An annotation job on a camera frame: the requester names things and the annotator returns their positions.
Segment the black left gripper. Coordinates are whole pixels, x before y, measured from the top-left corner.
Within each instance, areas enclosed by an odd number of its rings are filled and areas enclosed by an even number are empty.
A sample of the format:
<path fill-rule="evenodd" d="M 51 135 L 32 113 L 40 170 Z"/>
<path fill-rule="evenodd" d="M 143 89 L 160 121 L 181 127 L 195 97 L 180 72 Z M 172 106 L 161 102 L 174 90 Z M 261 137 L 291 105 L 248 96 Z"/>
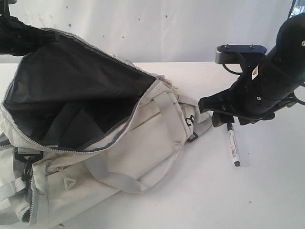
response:
<path fill-rule="evenodd" d="M 1 55 L 24 56 L 59 39 L 55 31 L 26 25 L 16 17 L 0 16 Z"/>

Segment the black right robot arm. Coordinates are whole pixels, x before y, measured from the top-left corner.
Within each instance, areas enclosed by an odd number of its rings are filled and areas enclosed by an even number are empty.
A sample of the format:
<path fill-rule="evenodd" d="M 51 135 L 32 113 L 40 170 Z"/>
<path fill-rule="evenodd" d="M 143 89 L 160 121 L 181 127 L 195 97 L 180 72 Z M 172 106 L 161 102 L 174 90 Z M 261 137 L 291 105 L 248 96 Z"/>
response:
<path fill-rule="evenodd" d="M 201 113 L 211 111 L 214 127 L 272 120 L 276 111 L 304 104 L 294 91 L 305 85 L 305 15 L 287 19 L 280 27 L 271 51 L 262 45 L 221 45 L 215 63 L 224 68 L 238 64 L 241 72 L 230 88 L 203 97 Z"/>

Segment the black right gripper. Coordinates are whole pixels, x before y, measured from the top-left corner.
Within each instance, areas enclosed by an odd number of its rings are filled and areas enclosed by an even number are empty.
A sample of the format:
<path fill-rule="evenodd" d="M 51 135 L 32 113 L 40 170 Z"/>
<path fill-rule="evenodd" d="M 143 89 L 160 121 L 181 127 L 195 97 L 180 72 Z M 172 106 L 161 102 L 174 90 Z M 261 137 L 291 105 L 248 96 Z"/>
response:
<path fill-rule="evenodd" d="M 254 78 L 252 73 L 243 71 L 230 88 L 199 100 L 200 113 L 213 111 L 213 127 L 234 123 L 233 116 L 241 125 L 275 118 L 276 71 L 262 69 Z"/>

